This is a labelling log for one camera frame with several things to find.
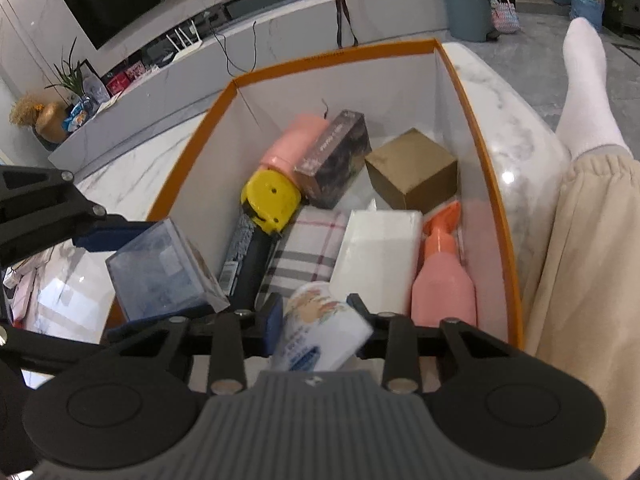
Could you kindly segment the orange rimmed storage box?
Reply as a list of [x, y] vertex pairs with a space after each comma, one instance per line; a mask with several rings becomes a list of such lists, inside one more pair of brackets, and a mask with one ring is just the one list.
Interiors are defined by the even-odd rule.
[[506, 212], [461, 81], [434, 39], [358, 47], [232, 80], [149, 219], [170, 219], [218, 278], [241, 220], [286, 271], [248, 264], [242, 309], [326, 283], [416, 325], [460, 318], [523, 343]]

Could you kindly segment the gold vase with flowers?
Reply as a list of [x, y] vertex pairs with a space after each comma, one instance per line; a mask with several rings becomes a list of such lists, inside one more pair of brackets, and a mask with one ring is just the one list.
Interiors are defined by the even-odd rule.
[[43, 102], [26, 93], [13, 104], [9, 121], [17, 127], [32, 128], [41, 139], [60, 145], [68, 137], [63, 127], [66, 117], [66, 106], [62, 102]]

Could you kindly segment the brown cardboard cube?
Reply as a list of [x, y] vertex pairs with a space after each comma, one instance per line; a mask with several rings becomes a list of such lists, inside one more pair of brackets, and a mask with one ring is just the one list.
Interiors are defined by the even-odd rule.
[[416, 128], [366, 156], [372, 188], [392, 209], [428, 214], [458, 192], [458, 161]]

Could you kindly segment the white floral canister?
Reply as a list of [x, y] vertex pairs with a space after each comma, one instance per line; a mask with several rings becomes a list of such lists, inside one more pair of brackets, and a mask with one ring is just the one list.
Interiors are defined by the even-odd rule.
[[335, 372], [372, 334], [371, 324], [333, 297], [327, 282], [305, 284], [288, 298], [270, 370]]

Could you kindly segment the person leg white sock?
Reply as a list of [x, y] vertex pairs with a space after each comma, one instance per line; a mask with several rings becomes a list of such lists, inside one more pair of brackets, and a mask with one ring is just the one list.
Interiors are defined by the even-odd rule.
[[639, 163], [610, 107], [603, 42], [585, 18], [570, 21], [563, 56], [555, 134], [572, 162], [547, 251], [526, 282], [525, 348], [600, 396], [606, 426], [592, 460], [627, 479], [639, 470]]

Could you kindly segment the white wifi router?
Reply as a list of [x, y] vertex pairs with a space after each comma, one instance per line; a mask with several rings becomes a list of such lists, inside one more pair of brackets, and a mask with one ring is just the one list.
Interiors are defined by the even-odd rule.
[[172, 32], [168, 32], [165, 38], [175, 51], [174, 62], [194, 53], [203, 45], [203, 39], [193, 20], [186, 27], [178, 26]]

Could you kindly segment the white rectangular block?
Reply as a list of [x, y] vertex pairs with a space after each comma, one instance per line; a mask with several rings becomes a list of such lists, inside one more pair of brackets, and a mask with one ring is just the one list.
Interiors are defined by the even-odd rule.
[[373, 314], [407, 315], [423, 216], [415, 210], [354, 210], [330, 279], [344, 300], [357, 294]]

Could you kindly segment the red boxes on bench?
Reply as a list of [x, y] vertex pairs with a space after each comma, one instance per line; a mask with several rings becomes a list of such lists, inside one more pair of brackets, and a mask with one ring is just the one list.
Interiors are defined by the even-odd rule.
[[146, 67], [141, 61], [128, 66], [116, 67], [104, 76], [104, 84], [111, 96], [126, 90], [136, 79], [146, 73]]

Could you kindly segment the pink bottle in box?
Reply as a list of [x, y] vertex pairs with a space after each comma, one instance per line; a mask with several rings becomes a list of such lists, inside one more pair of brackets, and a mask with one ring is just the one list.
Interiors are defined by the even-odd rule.
[[276, 170], [296, 184], [296, 165], [328, 127], [329, 122], [321, 116], [297, 115], [262, 156], [259, 167]]

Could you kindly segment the pink book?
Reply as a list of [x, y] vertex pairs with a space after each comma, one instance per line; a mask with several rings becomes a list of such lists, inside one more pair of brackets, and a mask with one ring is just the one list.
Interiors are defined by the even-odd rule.
[[49, 262], [50, 255], [50, 250], [40, 252], [38, 255], [15, 263], [6, 271], [3, 286], [11, 296], [9, 307], [13, 326], [23, 326], [38, 283], [40, 269]]

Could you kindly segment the black cylindrical tube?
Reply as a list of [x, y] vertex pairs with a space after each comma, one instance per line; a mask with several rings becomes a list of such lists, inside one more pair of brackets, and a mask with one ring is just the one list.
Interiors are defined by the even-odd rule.
[[230, 302], [231, 311], [255, 311], [255, 301], [274, 247], [247, 214], [240, 214], [218, 276], [218, 283]]

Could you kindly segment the plaid cloth pouch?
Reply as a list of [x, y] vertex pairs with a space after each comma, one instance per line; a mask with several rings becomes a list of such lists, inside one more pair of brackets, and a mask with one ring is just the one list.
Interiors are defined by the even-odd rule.
[[286, 301], [300, 286], [328, 282], [347, 223], [348, 215], [341, 211], [313, 206], [299, 208], [274, 248], [255, 308], [260, 310], [274, 292]]

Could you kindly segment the pastel woven basket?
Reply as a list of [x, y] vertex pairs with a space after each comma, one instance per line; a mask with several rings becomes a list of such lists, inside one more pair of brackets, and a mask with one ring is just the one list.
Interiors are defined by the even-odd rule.
[[500, 34], [512, 35], [521, 29], [518, 12], [511, 0], [489, 0], [491, 21]]

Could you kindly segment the pink spray bottle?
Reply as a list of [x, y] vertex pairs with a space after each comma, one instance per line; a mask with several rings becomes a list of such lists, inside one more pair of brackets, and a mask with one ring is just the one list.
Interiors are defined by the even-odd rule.
[[437, 327], [445, 318], [477, 324], [475, 287], [459, 258], [454, 232], [461, 205], [455, 200], [425, 222], [422, 266], [411, 289], [416, 326]]

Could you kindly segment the green potted plant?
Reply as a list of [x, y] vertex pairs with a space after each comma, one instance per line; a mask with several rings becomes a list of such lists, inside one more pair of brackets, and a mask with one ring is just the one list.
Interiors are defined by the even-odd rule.
[[81, 73], [81, 62], [74, 60], [74, 51], [77, 39], [74, 39], [67, 53], [61, 53], [58, 64], [53, 64], [56, 81], [49, 84], [49, 88], [62, 88], [66, 90], [75, 101], [79, 101], [85, 94], [84, 76]]

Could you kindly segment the yellow tape measure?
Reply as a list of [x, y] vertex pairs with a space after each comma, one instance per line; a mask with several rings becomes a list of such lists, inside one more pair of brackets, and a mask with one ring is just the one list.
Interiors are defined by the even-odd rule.
[[257, 169], [241, 191], [242, 211], [268, 235], [283, 231], [301, 201], [298, 187], [272, 169]]

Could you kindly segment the grey blue trash bin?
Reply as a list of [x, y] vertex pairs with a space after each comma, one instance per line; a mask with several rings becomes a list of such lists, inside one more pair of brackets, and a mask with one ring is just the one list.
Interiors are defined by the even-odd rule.
[[489, 0], [445, 0], [449, 31], [456, 39], [486, 42], [494, 30]]

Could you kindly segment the dark patterned box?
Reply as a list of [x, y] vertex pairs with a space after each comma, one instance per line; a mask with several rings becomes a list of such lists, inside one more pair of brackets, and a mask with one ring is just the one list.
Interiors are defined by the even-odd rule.
[[295, 167], [296, 181], [309, 203], [332, 209], [360, 173], [370, 151], [364, 115], [342, 110]]

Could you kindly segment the clear blue cube box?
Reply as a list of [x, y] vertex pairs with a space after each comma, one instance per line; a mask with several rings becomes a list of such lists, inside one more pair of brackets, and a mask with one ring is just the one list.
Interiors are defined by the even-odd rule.
[[117, 301], [127, 321], [230, 306], [226, 293], [182, 229], [157, 222], [106, 260]]

